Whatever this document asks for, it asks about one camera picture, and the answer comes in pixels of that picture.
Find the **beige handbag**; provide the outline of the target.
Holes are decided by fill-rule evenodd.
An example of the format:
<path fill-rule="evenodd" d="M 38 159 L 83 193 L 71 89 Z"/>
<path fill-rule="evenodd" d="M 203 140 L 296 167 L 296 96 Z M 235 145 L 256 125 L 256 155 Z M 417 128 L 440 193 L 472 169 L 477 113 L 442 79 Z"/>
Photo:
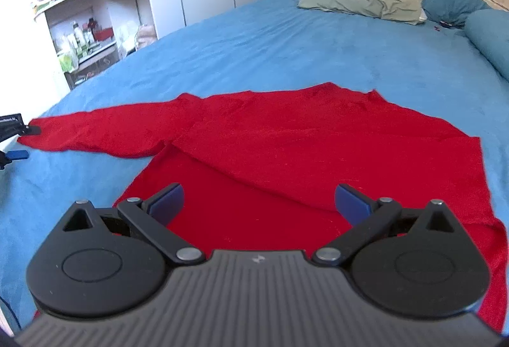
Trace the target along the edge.
<path fill-rule="evenodd" d="M 158 40 L 153 25 L 141 25 L 136 32 L 136 50 L 141 50 Z"/>

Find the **green pillow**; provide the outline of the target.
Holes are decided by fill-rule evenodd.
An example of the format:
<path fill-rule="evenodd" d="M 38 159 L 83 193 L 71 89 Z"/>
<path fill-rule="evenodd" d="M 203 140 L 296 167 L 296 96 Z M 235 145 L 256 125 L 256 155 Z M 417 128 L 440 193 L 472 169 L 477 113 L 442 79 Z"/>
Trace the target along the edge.
<path fill-rule="evenodd" d="M 427 21 L 422 0 L 299 0 L 298 7 L 357 14 L 409 25 L 419 25 Z"/>

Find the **red knit sweater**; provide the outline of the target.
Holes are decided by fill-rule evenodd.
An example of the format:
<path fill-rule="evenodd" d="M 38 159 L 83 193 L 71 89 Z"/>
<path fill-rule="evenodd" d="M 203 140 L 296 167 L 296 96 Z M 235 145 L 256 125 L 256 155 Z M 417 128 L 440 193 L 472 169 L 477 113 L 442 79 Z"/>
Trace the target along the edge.
<path fill-rule="evenodd" d="M 441 118 L 378 93 L 332 83 L 113 106 L 37 118 L 37 150 L 78 150 L 148 166 L 123 192 L 146 199 L 178 183 L 181 212 L 165 226 L 206 254 L 215 250 L 312 253 L 349 230 L 334 203 L 347 184 L 371 198 L 421 208 L 439 198 L 487 261 L 481 318 L 506 318 L 507 242 L 493 214 L 481 141 Z"/>

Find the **rolled blue duvet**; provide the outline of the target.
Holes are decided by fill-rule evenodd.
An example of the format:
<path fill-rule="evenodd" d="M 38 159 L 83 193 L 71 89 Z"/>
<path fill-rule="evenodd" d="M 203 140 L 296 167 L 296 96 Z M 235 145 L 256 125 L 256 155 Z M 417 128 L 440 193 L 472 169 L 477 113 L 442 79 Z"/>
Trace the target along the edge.
<path fill-rule="evenodd" d="M 471 13 L 464 32 L 493 67 L 509 79 L 509 13 L 485 9 Z"/>

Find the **white shelf desk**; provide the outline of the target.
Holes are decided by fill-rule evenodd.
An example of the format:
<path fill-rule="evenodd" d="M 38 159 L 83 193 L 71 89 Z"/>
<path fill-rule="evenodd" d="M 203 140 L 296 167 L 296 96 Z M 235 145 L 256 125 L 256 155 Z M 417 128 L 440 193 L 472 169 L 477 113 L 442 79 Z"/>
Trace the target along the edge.
<path fill-rule="evenodd" d="M 86 26 L 90 20 L 106 36 L 97 39 L 97 47 L 78 59 L 77 67 L 63 71 L 59 43 L 73 33 L 73 24 Z M 34 15 L 53 51 L 52 68 L 65 81 L 65 92 L 99 74 L 124 57 L 122 44 L 132 41 L 142 25 L 154 27 L 160 39 L 185 26 L 181 0 L 56 0 Z"/>

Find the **red box on shelf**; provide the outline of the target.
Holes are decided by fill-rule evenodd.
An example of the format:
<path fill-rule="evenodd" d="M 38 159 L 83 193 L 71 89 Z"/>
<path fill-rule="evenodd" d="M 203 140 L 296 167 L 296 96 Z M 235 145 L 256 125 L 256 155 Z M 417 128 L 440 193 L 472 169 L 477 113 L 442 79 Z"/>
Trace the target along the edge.
<path fill-rule="evenodd" d="M 93 31 L 93 36 L 99 42 L 106 41 L 107 39 L 114 37 L 113 28 L 108 27 L 103 29 L 95 29 Z"/>

